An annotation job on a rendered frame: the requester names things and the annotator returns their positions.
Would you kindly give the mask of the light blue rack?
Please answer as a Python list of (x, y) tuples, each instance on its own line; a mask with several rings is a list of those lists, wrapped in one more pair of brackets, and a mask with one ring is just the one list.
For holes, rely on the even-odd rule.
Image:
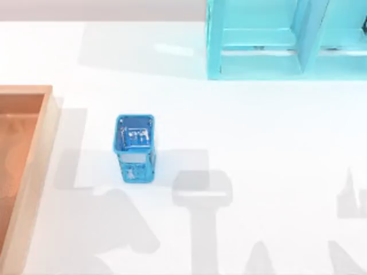
[(211, 80), (367, 80), (367, 0), (206, 0)]

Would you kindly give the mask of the blue square container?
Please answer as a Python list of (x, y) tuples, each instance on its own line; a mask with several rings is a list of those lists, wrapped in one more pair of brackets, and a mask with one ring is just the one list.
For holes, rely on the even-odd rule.
[(148, 114), (116, 118), (113, 149), (126, 183), (151, 183), (155, 178), (155, 119)]

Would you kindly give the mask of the shallow salmon-coloured box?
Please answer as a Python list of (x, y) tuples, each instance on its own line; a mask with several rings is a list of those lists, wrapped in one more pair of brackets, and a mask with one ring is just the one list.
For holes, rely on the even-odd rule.
[(0, 275), (21, 275), (60, 118), (50, 85), (0, 85)]

